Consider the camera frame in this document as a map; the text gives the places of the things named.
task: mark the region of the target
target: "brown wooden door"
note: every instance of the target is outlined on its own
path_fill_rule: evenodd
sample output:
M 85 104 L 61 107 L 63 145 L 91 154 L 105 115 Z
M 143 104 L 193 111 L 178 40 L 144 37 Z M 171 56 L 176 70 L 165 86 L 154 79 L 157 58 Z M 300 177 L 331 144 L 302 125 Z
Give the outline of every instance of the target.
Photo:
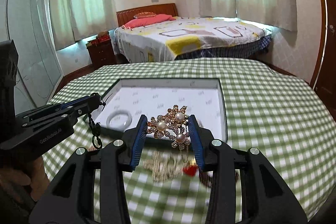
M 336 0 L 327 0 L 327 7 L 327 44 L 315 92 L 336 118 Z

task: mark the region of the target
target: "gingham tablecloth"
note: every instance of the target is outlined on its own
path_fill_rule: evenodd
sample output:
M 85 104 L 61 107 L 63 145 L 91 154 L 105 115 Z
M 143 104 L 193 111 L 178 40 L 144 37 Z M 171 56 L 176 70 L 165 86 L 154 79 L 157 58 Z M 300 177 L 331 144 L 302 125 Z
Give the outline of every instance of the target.
M 226 104 L 228 144 L 235 149 L 257 147 L 294 192 L 308 219 L 323 205 L 335 185 L 336 124 L 313 90 L 296 77 L 279 74 L 252 60 L 204 58 L 165 63 L 105 66 L 71 81 L 52 100 L 68 102 L 104 92 L 120 78 L 219 78 Z M 91 145 L 91 132 L 79 119 L 75 133 L 43 158 L 52 179 L 78 147 Z M 111 140 L 103 139 L 104 146 Z M 132 223 L 204 223 L 210 192 L 198 177 L 181 176 L 163 184 L 152 182 L 142 168 L 150 158 L 144 150 L 139 167 L 124 174 Z M 99 173 L 95 215 L 99 215 Z M 237 187 L 236 221 L 240 220 Z

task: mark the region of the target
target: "metal bolt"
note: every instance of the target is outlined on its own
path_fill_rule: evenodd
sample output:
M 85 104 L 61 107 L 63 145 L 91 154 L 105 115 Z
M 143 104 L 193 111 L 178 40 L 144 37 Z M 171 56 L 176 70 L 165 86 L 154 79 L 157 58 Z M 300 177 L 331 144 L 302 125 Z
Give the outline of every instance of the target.
M 253 147 L 253 148 L 250 149 L 250 152 L 251 152 L 253 155 L 258 155 L 260 151 L 259 151 L 258 148 Z
M 124 144 L 124 142 L 122 141 L 122 140 L 115 140 L 114 142 L 113 142 L 113 145 L 114 146 L 122 146 Z
M 78 149 L 76 150 L 76 154 L 77 154 L 77 155 L 83 155 L 84 153 L 85 153 L 85 149 L 84 149 L 83 147 L 78 148 Z
M 212 143 L 213 146 L 221 146 L 222 145 L 222 142 L 220 140 L 213 140 L 211 143 Z

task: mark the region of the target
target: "bracelet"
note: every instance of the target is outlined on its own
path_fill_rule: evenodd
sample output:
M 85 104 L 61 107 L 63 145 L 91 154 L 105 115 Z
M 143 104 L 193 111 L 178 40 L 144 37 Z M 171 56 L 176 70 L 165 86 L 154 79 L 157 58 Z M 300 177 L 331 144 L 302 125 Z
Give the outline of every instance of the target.
M 124 125 L 122 126 L 119 126 L 119 127 L 112 127 L 110 126 L 110 123 L 111 123 L 111 120 L 117 116 L 117 115 L 120 115 L 120 114 L 124 114 L 127 116 L 127 121 L 124 122 Z M 130 112 L 128 112 L 127 110 L 117 110 L 115 112 L 112 112 L 108 117 L 107 117 L 107 120 L 106 120 L 106 127 L 109 128 L 109 129 L 113 129 L 113 130 L 118 130 L 118 131 L 122 131 L 124 132 L 132 123 L 132 114 Z

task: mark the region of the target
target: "nightstand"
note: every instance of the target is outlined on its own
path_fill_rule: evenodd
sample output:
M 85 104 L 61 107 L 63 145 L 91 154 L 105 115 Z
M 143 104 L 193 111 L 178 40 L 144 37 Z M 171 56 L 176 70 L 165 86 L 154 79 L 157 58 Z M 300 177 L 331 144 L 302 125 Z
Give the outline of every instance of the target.
M 94 69 L 99 69 L 105 65 L 116 65 L 117 60 L 114 55 L 111 39 L 92 44 L 87 47 Z

